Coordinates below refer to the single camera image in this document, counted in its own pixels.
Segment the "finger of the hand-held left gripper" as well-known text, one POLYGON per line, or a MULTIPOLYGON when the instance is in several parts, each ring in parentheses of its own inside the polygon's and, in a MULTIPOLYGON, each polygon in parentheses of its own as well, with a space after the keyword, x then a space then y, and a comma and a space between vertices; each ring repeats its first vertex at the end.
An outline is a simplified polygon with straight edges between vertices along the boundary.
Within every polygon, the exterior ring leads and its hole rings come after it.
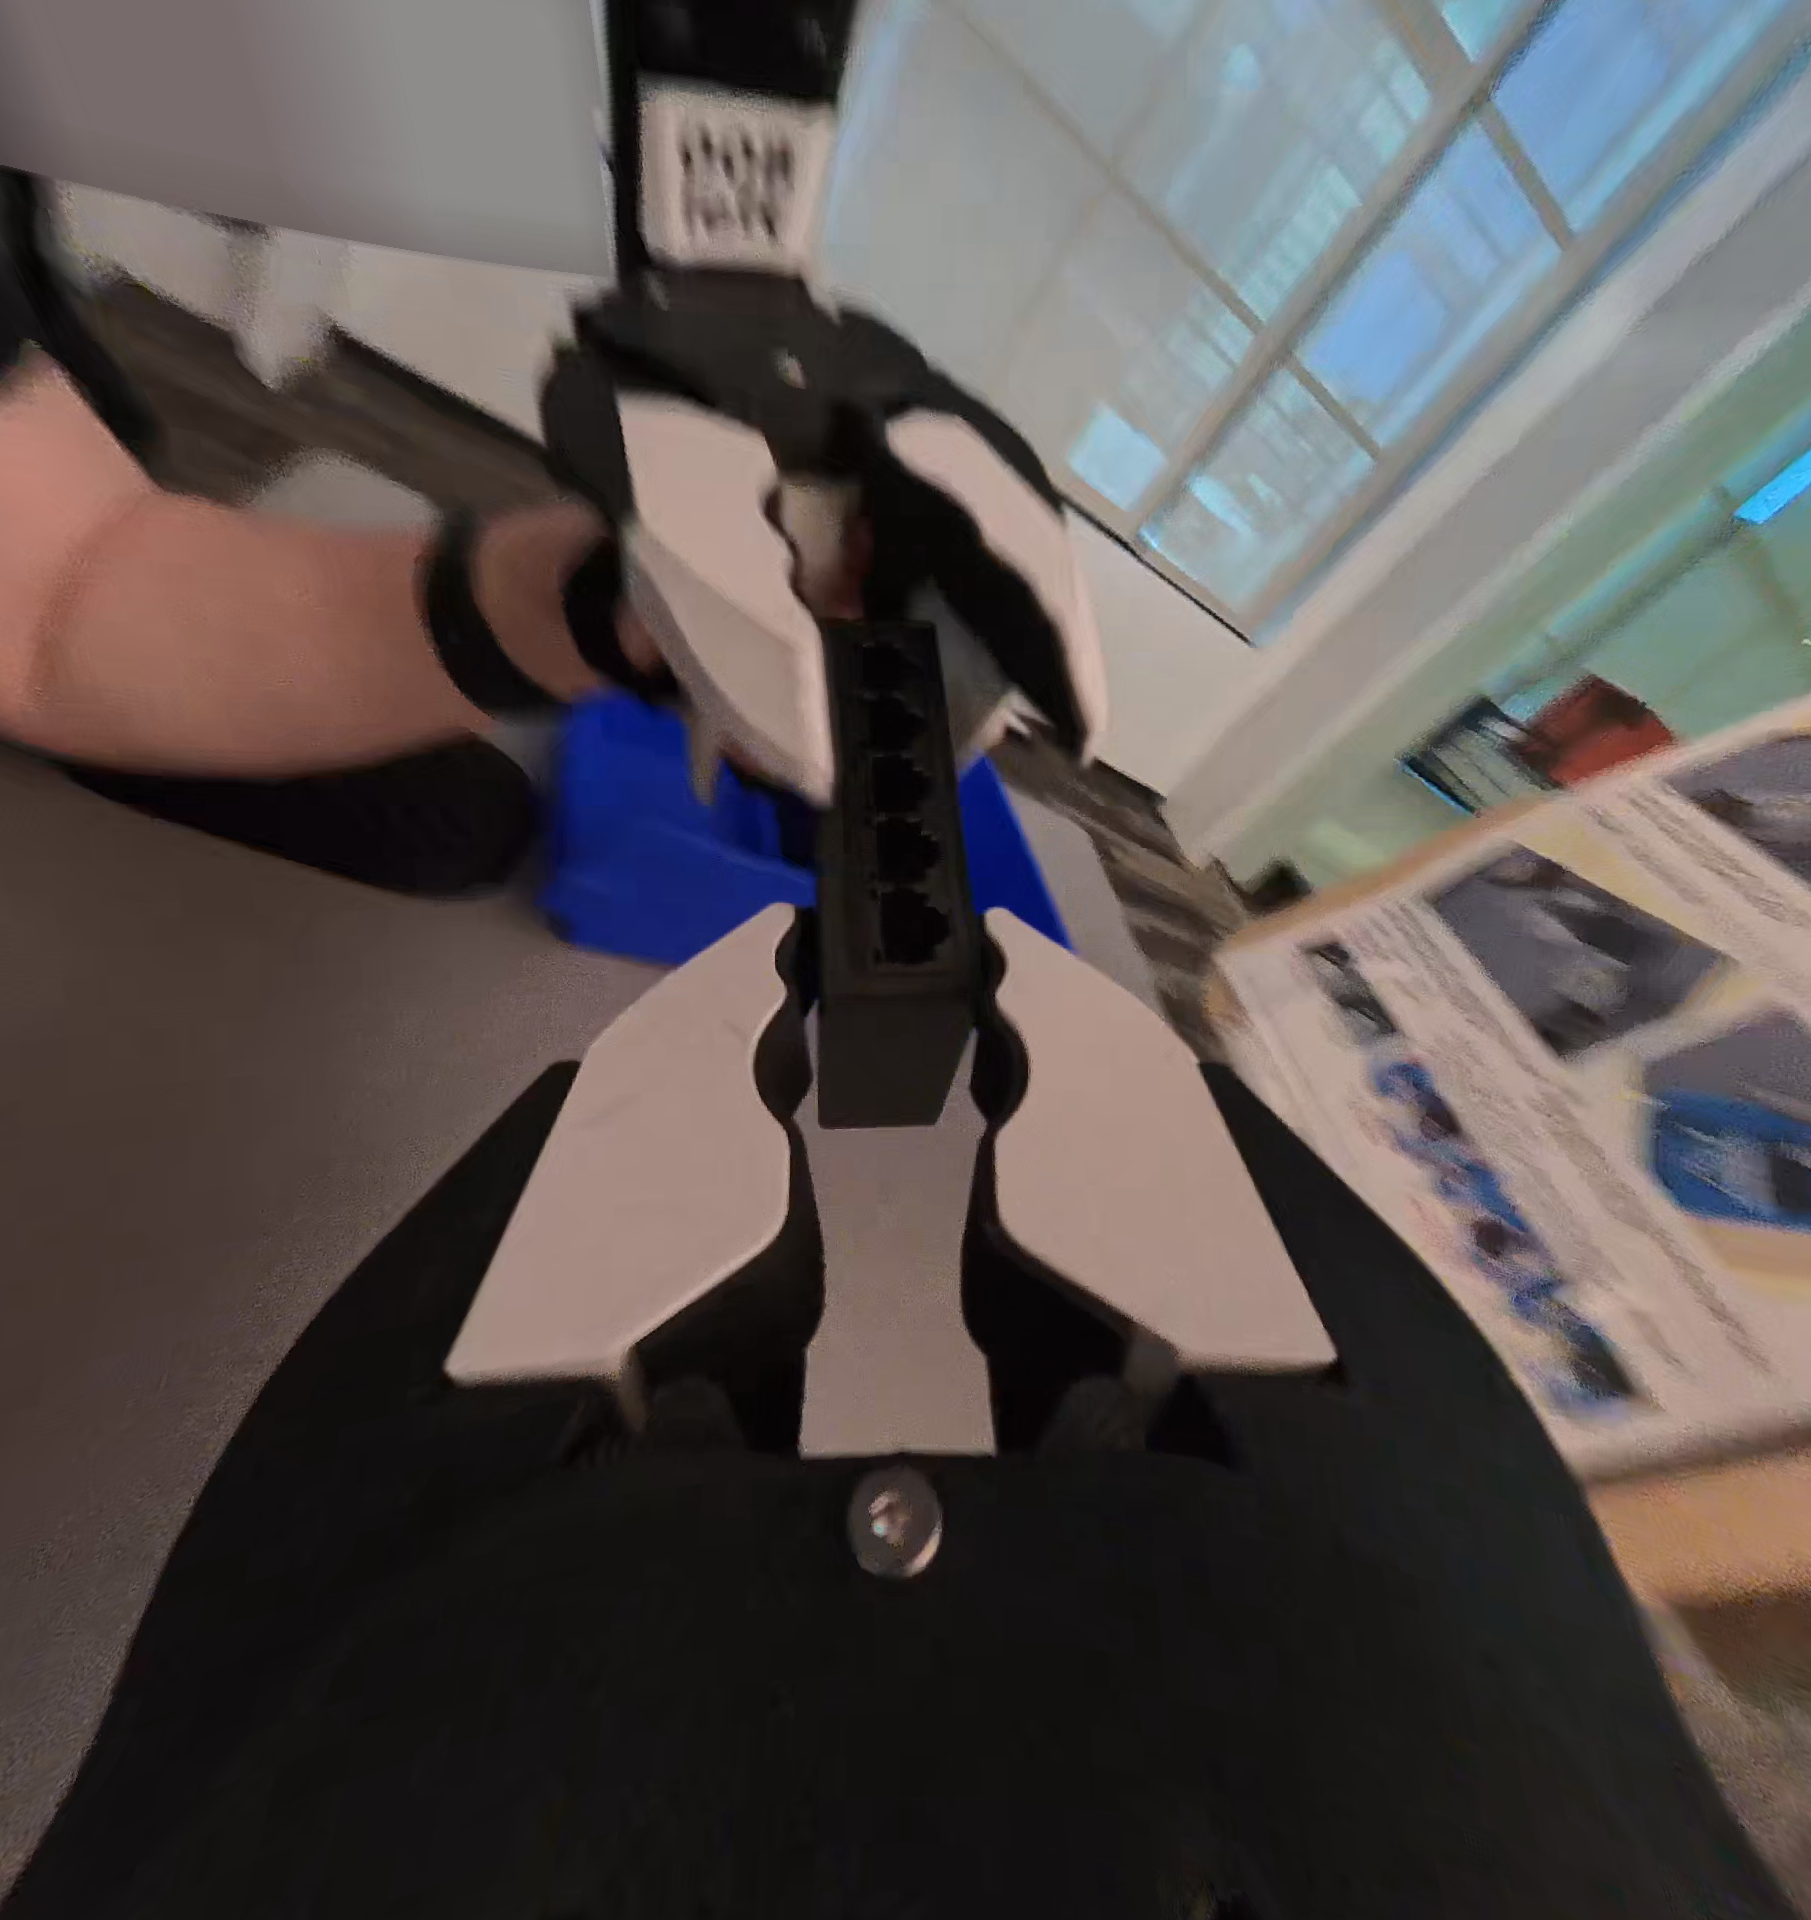
POLYGON ((768 442, 688 401, 632 401, 628 480, 628 602, 676 676, 699 792, 733 757, 799 799, 830 802, 823 634, 768 509, 768 442))
POLYGON ((1103 645, 1052 477, 1010 423, 865 425, 865 615, 929 626, 960 768, 1038 719, 1087 759, 1103 645))

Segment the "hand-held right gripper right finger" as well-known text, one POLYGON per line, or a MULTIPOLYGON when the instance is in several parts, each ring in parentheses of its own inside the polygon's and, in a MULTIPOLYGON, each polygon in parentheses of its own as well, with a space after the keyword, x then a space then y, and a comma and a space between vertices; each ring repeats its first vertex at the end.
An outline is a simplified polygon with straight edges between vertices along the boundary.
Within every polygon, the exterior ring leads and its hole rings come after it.
POLYGON ((997 1129, 1014 1250, 1188 1373, 1311 1376, 1336 1347, 1213 1101, 1200 1060, 1137 996, 1004 908, 1024 1092, 997 1129))

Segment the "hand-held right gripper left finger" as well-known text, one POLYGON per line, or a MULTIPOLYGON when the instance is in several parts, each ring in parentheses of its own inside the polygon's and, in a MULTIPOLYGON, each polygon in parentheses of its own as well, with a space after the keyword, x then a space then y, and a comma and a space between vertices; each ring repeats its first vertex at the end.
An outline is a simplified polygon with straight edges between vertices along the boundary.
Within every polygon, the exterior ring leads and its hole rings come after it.
POLYGON ((811 1078, 775 903, 591 1043, 445 1368, 462 1386, 806 1366, 820 1221, 794 1114, 811 1078))

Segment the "black network switch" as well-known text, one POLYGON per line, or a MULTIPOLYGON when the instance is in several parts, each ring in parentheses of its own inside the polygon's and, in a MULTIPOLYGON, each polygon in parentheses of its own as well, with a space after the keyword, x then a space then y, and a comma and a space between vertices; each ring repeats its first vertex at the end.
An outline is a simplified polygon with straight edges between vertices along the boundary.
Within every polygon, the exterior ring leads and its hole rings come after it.
POLYGON ((942 651, 918 622, 825 628, 837 788, 817 826, 817 1112, 942 1118, 985 991, 942 651))

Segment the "blue plastic bin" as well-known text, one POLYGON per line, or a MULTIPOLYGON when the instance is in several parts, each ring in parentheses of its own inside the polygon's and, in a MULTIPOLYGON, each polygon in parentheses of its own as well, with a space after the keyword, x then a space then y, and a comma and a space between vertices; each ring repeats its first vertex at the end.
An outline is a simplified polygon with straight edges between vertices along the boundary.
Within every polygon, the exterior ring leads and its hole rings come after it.
POLYGON ((687 720, 628 693, 571 709, 539 901, 579 947, 683 967, 777 905, 810 913, 802 967, 826 1010, 957 1012, 991 994, 985 913, 1073 949, 1007 792, 962 773, 942 687, 834 696, 838 797, 825 810, 723 766, 695 792, 687 720))

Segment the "person's left forearm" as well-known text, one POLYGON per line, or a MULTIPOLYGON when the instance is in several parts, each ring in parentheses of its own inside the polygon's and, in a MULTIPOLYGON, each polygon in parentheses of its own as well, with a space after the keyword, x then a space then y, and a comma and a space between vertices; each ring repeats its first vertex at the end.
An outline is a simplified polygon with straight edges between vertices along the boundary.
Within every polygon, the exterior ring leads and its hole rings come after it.
POLYGON ((0 741, 166 777, 299 777, 474 733, 418 531, 161 488, 38 348, 0 377, 0 741))

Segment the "person's left hand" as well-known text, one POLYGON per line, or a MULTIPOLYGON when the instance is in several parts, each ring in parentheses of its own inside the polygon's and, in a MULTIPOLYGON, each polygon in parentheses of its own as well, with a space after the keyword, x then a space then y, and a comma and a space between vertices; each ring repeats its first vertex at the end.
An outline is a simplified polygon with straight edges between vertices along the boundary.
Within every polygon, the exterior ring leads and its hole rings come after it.
POLYGON ((561 703, 599 680, 574 641, 566 590, 604 543, 604 521, 580 503, 487 516, 471 550, 477 608, 506 656, 561 703))

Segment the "black round object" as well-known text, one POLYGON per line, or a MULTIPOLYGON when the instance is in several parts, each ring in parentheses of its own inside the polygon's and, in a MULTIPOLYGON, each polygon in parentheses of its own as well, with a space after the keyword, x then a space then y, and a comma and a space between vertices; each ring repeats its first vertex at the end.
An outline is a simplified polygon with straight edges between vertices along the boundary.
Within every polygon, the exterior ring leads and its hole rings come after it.
POLYGON ((73 762, 62 770, 161 824, 407 900, 497 893, 539 837, 532 779, 480 738, 299 779, 151 777, 73 762))

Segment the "instruction poster stand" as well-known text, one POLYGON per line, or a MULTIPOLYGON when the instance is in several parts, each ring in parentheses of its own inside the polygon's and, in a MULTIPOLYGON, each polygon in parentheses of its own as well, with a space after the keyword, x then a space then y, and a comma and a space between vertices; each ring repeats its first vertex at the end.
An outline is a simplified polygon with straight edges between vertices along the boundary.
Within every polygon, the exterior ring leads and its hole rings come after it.
POLYGON ((1811 696, 1232 937, 1236 1067, 1437 1272, 1630 1577, 1811 1595, 1811 696))

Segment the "orange box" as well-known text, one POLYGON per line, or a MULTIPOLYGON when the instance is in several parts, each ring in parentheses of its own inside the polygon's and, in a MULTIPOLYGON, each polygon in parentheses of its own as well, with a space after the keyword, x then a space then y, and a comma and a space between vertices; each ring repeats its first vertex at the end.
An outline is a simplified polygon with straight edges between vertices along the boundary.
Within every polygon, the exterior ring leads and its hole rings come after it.
POLYGON ((1523 722, 1517 762, 1552 788, 1595 780, 1677 743, 1654 708, 1630 692, 1583 676, 1523 722))

